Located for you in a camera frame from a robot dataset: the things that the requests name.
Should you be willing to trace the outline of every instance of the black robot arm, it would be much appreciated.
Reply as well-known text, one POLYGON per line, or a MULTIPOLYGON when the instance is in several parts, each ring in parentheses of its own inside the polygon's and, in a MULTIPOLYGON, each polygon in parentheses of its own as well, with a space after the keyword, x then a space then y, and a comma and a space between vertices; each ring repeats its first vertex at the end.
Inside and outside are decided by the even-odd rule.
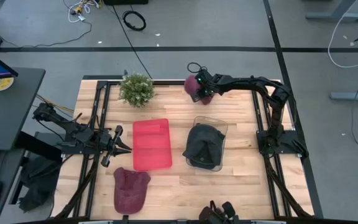
POLYGON ((78 149, 70 149, 70 152, 81 154, 85 147, 92 148, 91 152, 93 154, 99 154, 100 150, 107 151, 106 156, 102 160, 102 165, 105 167, 109 165, 110 156, 115 157, 120 154, 131 153, 132 149, 120 139, 122 134, 122 127, 120 125, 116 127, 115 135, 112 137, 108 129, 92 130, 90 123, 77 123, 76 121, 81 116, 81 113, 71 121, 65 119, 56 113, 53 105, 50 103, 40 103, 33 115, 33 119, 37 121, 53 122, 63 128, 66 131, 65 142, 60 142, 59 145, 78 149))
POLYGON ((253 90, 260 93, 262 98, 272 107, 272 122, 267 131, 267 142, 272 147, 277 147, 280 144, 280 138, 283 134, 283 109, 288 98, 291 96, 290 89, 280 82, 269 80, 265 77, 233 78, 230 75, 219 74, 212 76, 205 69, 201 69, 195 78, 201 88, 195 95, 191 96, 193 101, 198 101, 214 93, 223 95, 223 93, 230 90, 253 90), (266 86, 275 88, 272 95, 269 95, 266 86))
POLYGON ((272 167, 270 162, 269 148, 275 148, 280 145, 280 138, 284 132, 282 125, 283 111, 285 103, 292 95, 291 90, 280 82, 269 80, 264 77, 259 78, 233 78, 230 75, 215 74, 212 76, 208 73, 207 69, 200 68, 195 76, 197 82, 200 84, 200 89, 192 95, 194 102, 204 98, 210 97, 214 93, 223 95, 223 93, 230 90, 253 90, 260 93, 262 98, 272 107, 272 117, 270 126, 268 127, 267 134, 265 136, 265 145, 262 147, 261 154, 264 157, 267 165, 267 173, 276 183, 277 187, 281 190, 288 203, 294 209, 296 215, 299 217, 310 217, 302 207, 292 197, 291 193, 285 187, 285 184, 280 180, 277 173, 272 167), (274 87, 274 91, 271 95, 267 90, 267 86, 274 87))

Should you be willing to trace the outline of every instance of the green plant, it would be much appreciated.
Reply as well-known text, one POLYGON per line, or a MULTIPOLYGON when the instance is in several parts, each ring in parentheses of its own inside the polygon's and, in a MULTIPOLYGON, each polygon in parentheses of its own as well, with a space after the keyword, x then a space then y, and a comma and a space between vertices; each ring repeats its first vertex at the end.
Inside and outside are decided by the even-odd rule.
POLYGON ((154 96, 153 80, 149 77, 134 73, 126 75, 119 84, 119 99, 136 108, 144 107, 154 96))

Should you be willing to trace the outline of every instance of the transparent bin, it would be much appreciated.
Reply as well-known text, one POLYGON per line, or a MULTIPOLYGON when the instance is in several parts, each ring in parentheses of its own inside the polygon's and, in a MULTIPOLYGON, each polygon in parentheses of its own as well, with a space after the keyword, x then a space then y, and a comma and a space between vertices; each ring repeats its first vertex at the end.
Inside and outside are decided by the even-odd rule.
POLYGON ((200 167, 195 167, 191 164, 190 160, 191 159, 188 159, 186 158, 186 162, 189 166, 192 166, 192 167, 195 167, 195 168, 198 168, 198 169, 203 169, 203 170, 210 170, 210 171, 220 171, 223 167, 223 151, 224 151, 224 143, 226 142, 226 134, 227 134, 227 123, 222 121, 222 120, 219 120, 219 119, 214 119, 214 118, 209 118, 209 117, 205 117, 205 116, 197 116, 195 119, 194 119, 194 122, 193 122, 193 127, 196 126, 197 124, 207 124, 207 125, 210 125, 214 128, 216 128, 218 131, 220 131, 222 134, 225 135, 225 138, 223 139, 223 142, 222 142, 222 158, 221 158, 221 163, 220 165, 218 166, 215 166, 213 169, 203 169, 203 168, 200 168, 200 167))

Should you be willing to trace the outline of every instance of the maroon knit cap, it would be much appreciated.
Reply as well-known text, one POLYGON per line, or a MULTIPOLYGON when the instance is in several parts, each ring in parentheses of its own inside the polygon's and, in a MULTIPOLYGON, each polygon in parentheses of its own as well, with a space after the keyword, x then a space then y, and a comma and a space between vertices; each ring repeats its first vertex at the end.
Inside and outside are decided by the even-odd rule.
POLYGON ((114 207, 117 212, 129 215, 140 211, 146 198, 150 176, 146 172, 125 170, 120 167, 114 171, 114 207))

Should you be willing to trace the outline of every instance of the red tray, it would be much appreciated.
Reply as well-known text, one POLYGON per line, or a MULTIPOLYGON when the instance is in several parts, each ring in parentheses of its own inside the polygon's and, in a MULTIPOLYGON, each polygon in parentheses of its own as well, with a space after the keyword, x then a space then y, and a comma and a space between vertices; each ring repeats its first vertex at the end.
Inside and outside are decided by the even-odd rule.
POLYGON ((147 171, 172 166, 168 119, 135 121, 133 132, 135 170, 147 171))

